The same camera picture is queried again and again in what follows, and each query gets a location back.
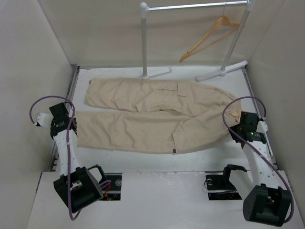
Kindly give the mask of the beige trousers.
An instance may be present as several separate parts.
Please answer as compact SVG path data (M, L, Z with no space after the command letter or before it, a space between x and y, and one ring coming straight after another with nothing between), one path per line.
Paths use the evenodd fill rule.
M239 123L242 106L215 86L188 81L94 78L76 113L78 147L184 154L209 147Z

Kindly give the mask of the wooden clothes hanger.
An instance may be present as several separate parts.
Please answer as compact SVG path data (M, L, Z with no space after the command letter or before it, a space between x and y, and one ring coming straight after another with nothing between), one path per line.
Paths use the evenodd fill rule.
M196 30L195 34L187 35L187 40L185 41L187 42L187 47L189 49L184 52L179 62L183 62L187 58L208 49L210 46L215 45L238 31L241 23L231 21L230 18L224 14L229 2L232 1L227 0L225 2L222 15L217 18L209 28L205 25L202 28L202 24L200 24L199 29Z

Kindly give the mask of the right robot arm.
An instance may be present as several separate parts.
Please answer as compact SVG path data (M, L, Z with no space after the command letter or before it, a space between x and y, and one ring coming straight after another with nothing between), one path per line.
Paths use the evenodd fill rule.
M293 198L270 161L264 135L267 129L257 114L241 113L239 124L229 132L246 155L251 173L243 166L227 165L221 183L228 189L235 187L241 196L246 221L281 227L294 209Z

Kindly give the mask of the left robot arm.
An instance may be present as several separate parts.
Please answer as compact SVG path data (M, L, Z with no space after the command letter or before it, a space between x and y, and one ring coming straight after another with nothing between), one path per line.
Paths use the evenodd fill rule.
M103 169L99 165L82 167L75 154L77 149L77 123L75 117L69 117L65 103L49 108L51 137L55 141L60 164L60 178L53 186L73 218L85 207L103 199L103 189L111 186Z

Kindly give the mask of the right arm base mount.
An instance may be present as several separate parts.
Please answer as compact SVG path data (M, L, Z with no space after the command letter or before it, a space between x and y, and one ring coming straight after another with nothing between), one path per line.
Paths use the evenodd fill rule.
M241 200L241 196L234 185L225 180L220 173L208 173L205 175L204 187L208 193L208 199L212 200Z

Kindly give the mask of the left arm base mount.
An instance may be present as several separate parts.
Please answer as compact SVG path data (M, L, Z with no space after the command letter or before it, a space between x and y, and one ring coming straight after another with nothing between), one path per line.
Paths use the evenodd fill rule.
M110 180L111 183L102 189L103 198L101 201L120 201L122 189L122 173L106 173L100 183Z

